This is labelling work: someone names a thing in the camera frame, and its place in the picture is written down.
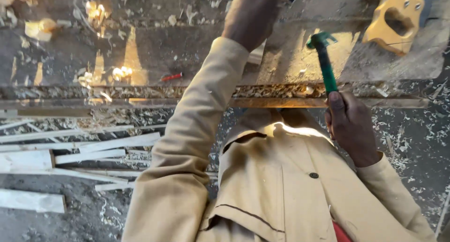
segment jacket button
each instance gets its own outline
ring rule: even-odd
[[[319,175],[317,173],[310,173],[310,177],[313,179],[317,179]]]

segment red cloth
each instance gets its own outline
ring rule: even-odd
[[[352,242],[347,233],[333,221],[334,232],[336,233],[337,242]]]

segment concrete floor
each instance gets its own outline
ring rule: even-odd
[[[450,69],[433,81],[432,88],[425,91],[433,93],[450,75]],[[405,83],[404,87],[423,90],[430,82],[419,84]],[[446,95],[437,98],[441,104],[431,104],[426,110],[415,109],[374,109],[373,122],[377,134],[377,144],[381,151],[390,156],[385,141],[386,135],[398,139],[400,148],[394,149],[397,171],[402,182],[422,208],[433,229],[436,229],[446,187],[450,183],[449,117],[450,101]],[[323,123],[323,109],[310,112],[320,124]],[[235,125],[242,109],[230,108],[224,113],[217,141],[211,148],[208,167],[218,169],[218,154],[222,140],[229,129]],[[0,242],[115,242],[120,240],[125,223],[132,190],[97,193],[95,181],[65,176],[46,175],[0,175],[0,186],[8,189],[29,190],[43,193],[58,193],[66,196],[67,213],[36,213],[25,210],[0,209]],[[210,197],[217,195],[217,182],[208,186]]]

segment hammer head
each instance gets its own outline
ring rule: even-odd
[[[329,44],[328,39],[331,39],[333,42],[337,43],[336,38],[334,38],[328,32],[320,32],[317,34],[313,34],[311,39],[307,42],[307,47],[309,49],[315,49],[318,46],[327,47]]]

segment jacket sleeve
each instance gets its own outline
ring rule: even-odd
[[[381,160],[371,166],[357,168],[356,172],[366,187],[376,196],[389,212],[414,237],[421,241],[436,241],[427,220],[404,187],[397,172],[384,153],[379,152]]]
[[[249,52],[217,38],[138,177],[123,241],[194,241],[208,192],[205,174],[217,125],[242,77]]]

